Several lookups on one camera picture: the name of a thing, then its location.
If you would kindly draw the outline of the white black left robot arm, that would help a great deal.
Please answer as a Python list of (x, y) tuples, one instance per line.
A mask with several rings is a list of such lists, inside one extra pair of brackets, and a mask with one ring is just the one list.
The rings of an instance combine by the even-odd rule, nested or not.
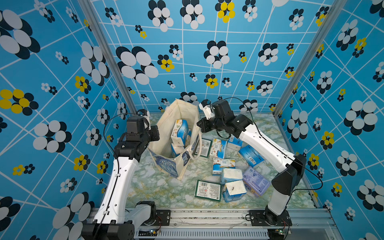
[(156, 219), (153, 201), (141, 201), (127, 212), (128, 190), (143, 152), (150, 142), (160, 139), (157, 126), (151, 126), (150, 113), (127, 114), (127, 130), (114, 148), (113, 171), (101, 206), (81, 236), (86, 240), (132, 240), (143, 224)]

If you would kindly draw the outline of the blue white tissue box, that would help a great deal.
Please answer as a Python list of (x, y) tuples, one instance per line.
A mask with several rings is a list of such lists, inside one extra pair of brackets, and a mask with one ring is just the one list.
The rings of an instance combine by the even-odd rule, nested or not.
[(171, 132), (172, 142), (176, 146), (185, 146), (186, 136), (189, 131), (189, 126), (186, 120), (178, 119), (175, 121)]

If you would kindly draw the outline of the blue tissue pack white top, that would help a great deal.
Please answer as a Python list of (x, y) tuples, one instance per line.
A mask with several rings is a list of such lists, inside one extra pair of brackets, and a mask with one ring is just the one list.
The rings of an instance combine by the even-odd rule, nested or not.
[(228, 182), (224, 185), (223, 199), (226, 203), (240, 200), (247, 193), (242, 180)]

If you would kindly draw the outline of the cream canvas tote bag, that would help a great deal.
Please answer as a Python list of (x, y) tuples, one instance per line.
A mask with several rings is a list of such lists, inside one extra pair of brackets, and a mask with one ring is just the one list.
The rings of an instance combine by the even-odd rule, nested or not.
[(197, 126), (198, 107), (175, 100), (157, 123), (160, 139), (149, 144), (155, 165), (164, 173), (181, 180), (190, 161), (202, 152), (202, 131)]

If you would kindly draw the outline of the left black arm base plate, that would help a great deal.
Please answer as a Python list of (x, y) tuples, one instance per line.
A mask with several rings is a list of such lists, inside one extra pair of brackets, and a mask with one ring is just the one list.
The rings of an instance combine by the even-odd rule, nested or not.
[(169, 226), (171, 220), (171, 210), (156, 210), (156, 216), (152, 220), (148, 220), (141, 226)]

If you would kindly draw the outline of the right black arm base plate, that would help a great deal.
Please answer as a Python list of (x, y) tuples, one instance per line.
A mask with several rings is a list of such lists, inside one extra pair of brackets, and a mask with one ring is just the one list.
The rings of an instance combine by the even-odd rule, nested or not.
[(251, 224), (254, 227), (291, 227), (292, 221), (287, 210), (281, 215), (275, 215), (273, 212), (266, 210), (249, 210)]

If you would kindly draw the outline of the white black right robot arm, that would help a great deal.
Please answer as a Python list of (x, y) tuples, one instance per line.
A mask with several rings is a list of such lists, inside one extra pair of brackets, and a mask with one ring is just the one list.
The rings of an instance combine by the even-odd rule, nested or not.
[(292, 193), (304, 175), (306, 158), (280, 147), (245, 115), (236, 116), (226, 100), (214, 103), (203, 100), (199, 108), (205, 115), (197, 123), (203, 133), (216, 130), (235, 136), (255, 149), (278, 171), (272, 180), (274, 191), (264, 211), (266, 223), (276, 226), (283, 220), (283, 213), (286, 212)]

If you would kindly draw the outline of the blue white front tissue pack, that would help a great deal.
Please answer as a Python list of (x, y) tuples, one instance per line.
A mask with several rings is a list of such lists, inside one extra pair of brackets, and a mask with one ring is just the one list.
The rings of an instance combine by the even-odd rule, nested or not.
[(183, 146), (176, 146), (174, 143), (171, 143), (172, 157), (176, 158), (185, 151)]

